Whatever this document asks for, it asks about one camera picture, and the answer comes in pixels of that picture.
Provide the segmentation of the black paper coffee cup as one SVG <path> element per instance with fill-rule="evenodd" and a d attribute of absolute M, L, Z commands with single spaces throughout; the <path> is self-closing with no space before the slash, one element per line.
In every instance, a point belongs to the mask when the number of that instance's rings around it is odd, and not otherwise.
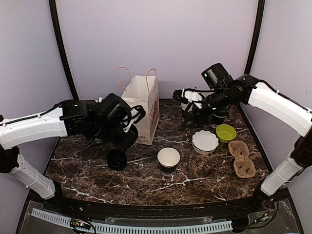
<path fill-rule="evenodd" d="M 224 119 L 227 117 L 228 112 L 226 109 L 221 109 L 217 112 L 212 113 L 211 116 L 211 127 L 216 128 L 223 123 Z"/>
<path fill-rule="evenodd" d="M 161 173 L 164 176 L 171 176 L 175 172 L 180 159 L 180 153 L 176 149 L 170 147 L 161 149 L 157 154 Z"/>

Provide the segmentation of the stack of black cup lids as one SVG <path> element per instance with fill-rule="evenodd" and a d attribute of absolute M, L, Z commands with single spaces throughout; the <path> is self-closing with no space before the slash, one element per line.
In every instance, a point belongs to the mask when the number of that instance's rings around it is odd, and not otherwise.
<path fill-rule="evenodd" d="M 121 171 L 127 165 L 127 156 L 117 149 L 111 150 L 106 157 L 108 167 L 114 171 Z"/>

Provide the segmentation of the stack of paper coffee cups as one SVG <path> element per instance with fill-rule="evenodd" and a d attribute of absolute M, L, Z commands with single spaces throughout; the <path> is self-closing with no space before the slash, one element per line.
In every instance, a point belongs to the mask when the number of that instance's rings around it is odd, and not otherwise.
<path fill-rule="evenodd" d="M 187 109 L 187 107 L 190 106 L 187 112 L 191 112 L 191 111 L 192 111 L 192 106 L 193 106 L 193 105 L 192 105 L 191 103 L 183 103 L 183 102 L 182 102 L 182 103 L 180 104 L 180 106 L 181 106 L 182 112 L 184 112 L 184 111 Z"/>

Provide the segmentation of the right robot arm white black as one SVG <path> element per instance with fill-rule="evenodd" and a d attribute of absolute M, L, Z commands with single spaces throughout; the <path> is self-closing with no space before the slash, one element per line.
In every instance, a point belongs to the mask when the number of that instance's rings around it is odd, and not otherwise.
<path fill-rule="evenodd" d="M 267 197 L 312 165 L 311 109 L 291 101 L 266 81 L 242 75 L 224 88 L 209 91 L 206 97 L 201 95 L 200 90 L 191 88 L 183 89 L 180 97 L 184 102 L 193 104 L 193 112 L 188 118 L 211 114 L 236 102 L 244 103 L 274 116 L 299 134 L 292 152 L 263 180 L 256 195 L 249 200 L 252 211 L 260 211 L 267 205 Z"/>

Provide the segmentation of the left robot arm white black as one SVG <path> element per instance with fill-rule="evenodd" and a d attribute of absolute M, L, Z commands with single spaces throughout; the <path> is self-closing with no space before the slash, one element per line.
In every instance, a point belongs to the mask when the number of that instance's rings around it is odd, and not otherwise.
<path fill-rule="evenodd" d="M 0 172 L 8 174 L 25 187 L 49 200 L 57 212 L 69 208 L 61 186 L 43 176 L 20 152 L 19 145 L 52 137 L 82 135 L 89 142 L 96 139 L 112 143 L 124 153 L 138 137 L 135 124 L 145 116 L 142 106 L 130 107 L 111 93 L 97 100 L 64 100 L 51 109 L 15 119 L 0 119 Z"/>

